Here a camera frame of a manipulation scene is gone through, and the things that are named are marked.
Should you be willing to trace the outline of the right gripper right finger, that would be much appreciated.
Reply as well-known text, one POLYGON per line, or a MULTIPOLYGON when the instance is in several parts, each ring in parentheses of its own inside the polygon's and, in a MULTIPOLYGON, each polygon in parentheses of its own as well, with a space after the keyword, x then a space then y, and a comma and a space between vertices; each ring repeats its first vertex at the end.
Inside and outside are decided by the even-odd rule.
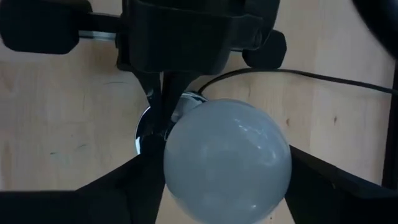
POLYGON ((398 192, 290 146, 285 195, 295 224, 398 224, 398 192))

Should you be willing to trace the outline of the chrome lamp socket base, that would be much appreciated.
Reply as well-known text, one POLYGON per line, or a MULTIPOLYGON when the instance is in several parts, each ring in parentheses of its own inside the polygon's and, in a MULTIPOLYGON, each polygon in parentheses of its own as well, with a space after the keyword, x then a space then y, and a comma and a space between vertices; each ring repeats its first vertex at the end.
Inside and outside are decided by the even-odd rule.
MULTIPOLYGON (((184 92, 178 101, 178 104, 171 116, 170 121, 168 122, 167 129, 165 131, 162 131, 161 136, 164 138, 164 141, 167 140, 172 128, 184 114, 188 113, 189 111, 206 101, 207 99, 205 97, 196 92, 184 92)), ((144 140, 144 133, 147 127, 146 123, 148 122, 148 120, 150 120, 149 111, 150 106, 148 106, 146 110, 141 114, 141 117, 139 118, 138 124, 136 126, 135 147, 137 154, 140 154, 142 152, 142 142, 144 140)))

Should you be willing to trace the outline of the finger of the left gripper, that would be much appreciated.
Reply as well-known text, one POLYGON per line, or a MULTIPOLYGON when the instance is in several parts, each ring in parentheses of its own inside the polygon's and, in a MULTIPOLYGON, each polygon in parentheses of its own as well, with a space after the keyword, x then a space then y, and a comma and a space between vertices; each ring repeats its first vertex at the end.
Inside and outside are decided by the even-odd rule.
POLYGON ((146 94, 150 106, 146 121, 146 132, 153 133, 162 118, 160 115, 162 111, 160 73, 137 72, 136 77, 146 94))
POLYGON ((198 73, 165 73, 162 86, 162 129, 167 127, 182 93, 198 73))

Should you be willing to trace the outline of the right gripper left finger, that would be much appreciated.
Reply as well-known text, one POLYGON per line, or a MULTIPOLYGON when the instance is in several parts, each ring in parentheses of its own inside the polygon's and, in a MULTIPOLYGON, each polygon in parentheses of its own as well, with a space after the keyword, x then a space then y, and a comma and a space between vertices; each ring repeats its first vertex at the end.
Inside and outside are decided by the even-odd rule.
POLYGON ((0 224, 155 224, 163 153, 142 153, 77 190, 0 191, 0 224))

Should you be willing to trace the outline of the white lightbulb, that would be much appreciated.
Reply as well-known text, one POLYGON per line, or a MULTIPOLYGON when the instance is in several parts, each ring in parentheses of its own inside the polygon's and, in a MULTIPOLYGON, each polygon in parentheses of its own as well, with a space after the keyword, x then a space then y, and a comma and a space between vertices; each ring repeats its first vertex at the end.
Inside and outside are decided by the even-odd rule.
POLYGON ((284 198, 289 144, 274 120, 238 100, 202 103, 172 128, 165 181, 177 203, 204 224, 255 224, 284 198))

